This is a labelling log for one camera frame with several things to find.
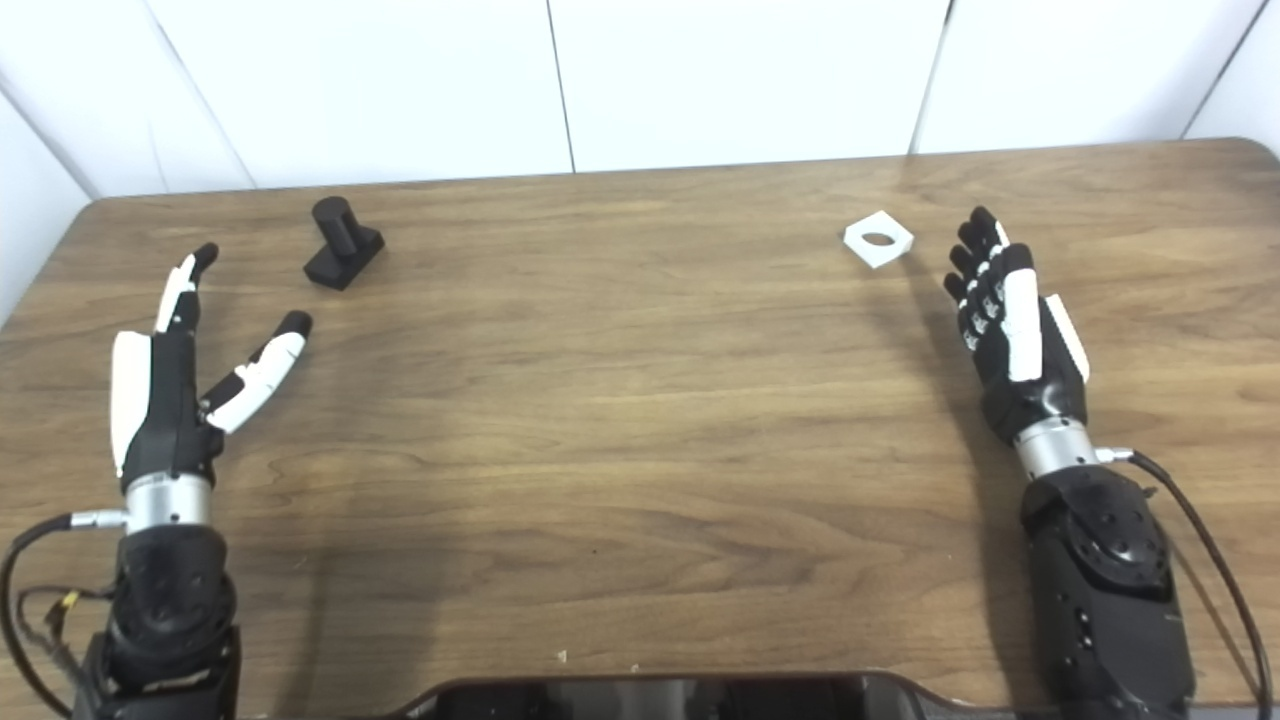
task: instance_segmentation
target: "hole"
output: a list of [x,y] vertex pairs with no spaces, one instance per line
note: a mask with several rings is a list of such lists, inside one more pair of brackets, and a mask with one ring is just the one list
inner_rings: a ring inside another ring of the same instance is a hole
[[892,237],[890,237],[890,236],[887,236],[884,233],[878,233],[878,232],[863,233],[863,240],[865,240],[867,242],[869,242],[869,243],[872,243],[872,245],[874,245],[877,247],[888,247],[890,245],[893,245],[893,238]]

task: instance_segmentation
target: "black cable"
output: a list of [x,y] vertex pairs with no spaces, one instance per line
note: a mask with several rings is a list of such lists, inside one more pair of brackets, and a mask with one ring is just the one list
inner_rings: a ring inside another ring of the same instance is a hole
[[1240,592],[1240,585],[1235,582],[1235,575],[1231,574],[1231,569],[1228,566],[1226,559],[1222,557],[1222,551],[1219,550],[1217,542],[1213,541],[1213,536],[1211,536],[1208,528],[1204,527],[1204,521],[1201,520],[1199,512],[1197,512],[1196,507],[1192,506],[1192,501],[1183,495],[1181,488],[1178,487],[1178,483],[1174,482],[1172,475],[1170,475],[1167,470],[1137,450],[1133,451],[1133,455],[1130,455],[1128,460],[1129,462],[1133,462],[1146,470],[1151,477],[1160,480],[1160,484],[1169,489],[1169,495],[1174,496],[1174,500],[1178,501],[1178,506],[1187,514],[1187,519],[1190,520],[1192,527],[1196,528],[1196,534],[1198,534],[1201,542],[1204,543],[1204,550],[1208,551],[1210,560],[1212,560],[1213,565],[1217,566],[1217,573],[1222,577],[1222,583],[1226,585],[1226,589],[1231,592],[1231,600],[1235,601],[1235,610],[1240,614],[1240,623],[1244,624],[1244,634],[1249,638],[1249,644],[1253,647],[1253,659],[1257,661],[1258,720],[1271,720],[1271,662],[1267,660],[1267,648],[1262,644],[1262,633],[1258,632],[1258,624],[1253,620],[1253,612],[1249,611],[1249,603],[1244,600],[1244,593]]
[[49,685],[40,678],[36,673],[35,666],[31,665],[31,659],[27,657],[26,648],[22,647],[22,641],[18,639],[18,633],[13,624],[13,603],[10,601],[10,594],[13,591],[13,570],[18,564],[18,555],[22,551],[31,547],[32,543],[40,538],[61,532],[69,530],[72,528],[70,514],[59,515],[56,518],[50,518],[33,528],[23,532],[13,543],[5,550],[4,560],[0,561],[0,635],[4,635],[5,648],[13,657],[13,664],[18,666],[18,671],[22,678],[27,680],[31,689],[40,696],[40,700],[49,706],[59,717],[70,717],[72,708],[68,707],[63,701],[58,700]]

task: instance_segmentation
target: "black block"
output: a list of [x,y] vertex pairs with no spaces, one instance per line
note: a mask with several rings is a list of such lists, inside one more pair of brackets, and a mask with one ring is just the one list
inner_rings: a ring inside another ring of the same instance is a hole
[[325,197],[316,202],[311,217],[324,234],[325,246],[302,269],[316,284],[347,290],[374,255],[385,247],[383,233],[357,223],[344,197]]

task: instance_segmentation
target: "black cylinder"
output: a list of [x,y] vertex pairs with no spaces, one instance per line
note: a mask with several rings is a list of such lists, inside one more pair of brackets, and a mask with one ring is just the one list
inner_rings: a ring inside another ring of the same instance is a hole
[[346,197],[325,197],[311,209],[311,217],[338,258],[351,258],[365,245],[360,223]]

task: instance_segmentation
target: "wood grain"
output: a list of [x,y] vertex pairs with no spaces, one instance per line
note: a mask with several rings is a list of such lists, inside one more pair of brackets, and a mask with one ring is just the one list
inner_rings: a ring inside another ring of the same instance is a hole
[[[1043,702],[1023,480],[938,287],[978,202],[1075,318],[1094,439],[1178,475],[1280,637],[1280,165],[1257,145],[348,187],[388,250],[344,293],[302,275],[330,192],[96,202],[0,333],[13,536],[118,502],[111,340],[151,323],[191,249],[223,250],[204,384],[285,310],[315,315],[218,464],[243,715],[632,669],[881,669],[973,705]],[[872,272],[837,236],[878,209],[916,243]],[[1245,702],[1226,592],[1155,503],[1185,557],[1198,698]],[[51,539],[19,582],[95,583],[113,550]],[[10,664],[0,708],[42,716]]]

